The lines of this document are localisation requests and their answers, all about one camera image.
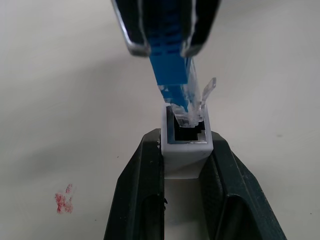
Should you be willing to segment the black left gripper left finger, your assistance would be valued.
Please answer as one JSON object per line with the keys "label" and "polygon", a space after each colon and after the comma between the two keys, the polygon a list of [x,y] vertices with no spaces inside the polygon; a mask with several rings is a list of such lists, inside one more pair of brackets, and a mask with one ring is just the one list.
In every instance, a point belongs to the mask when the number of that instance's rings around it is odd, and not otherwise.
{"label": "black left gripper left finger", "polygon": [[156,128],[142,137],[117,180],[104,239],[163,240],[164,217],[164,160]]}

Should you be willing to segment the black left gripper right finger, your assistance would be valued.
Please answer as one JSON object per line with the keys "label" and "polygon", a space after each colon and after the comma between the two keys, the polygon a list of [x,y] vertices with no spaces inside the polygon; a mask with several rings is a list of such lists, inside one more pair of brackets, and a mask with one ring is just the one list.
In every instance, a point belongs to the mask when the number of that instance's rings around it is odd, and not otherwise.
{"label": "black left gripper right finger", "polygon": [[286,239],[256,177],[221,135],[211,134],[213,151],[199,175],[209,239]]}

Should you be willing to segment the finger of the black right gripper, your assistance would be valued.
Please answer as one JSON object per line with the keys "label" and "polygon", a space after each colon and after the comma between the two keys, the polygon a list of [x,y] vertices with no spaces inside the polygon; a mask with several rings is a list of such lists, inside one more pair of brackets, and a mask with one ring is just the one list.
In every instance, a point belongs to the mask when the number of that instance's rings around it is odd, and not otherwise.
{"label": "finger of the black right gripper", "polygon": [[201,51],[210,35],[220,4],[220,0],[180,1],[182,57],[193,57]]}
{"label": "finger of the black right gripper", "polygon": [[133,56],[148,57],[151,47],[144,30],[142,0],[112,0],[126,47]]}

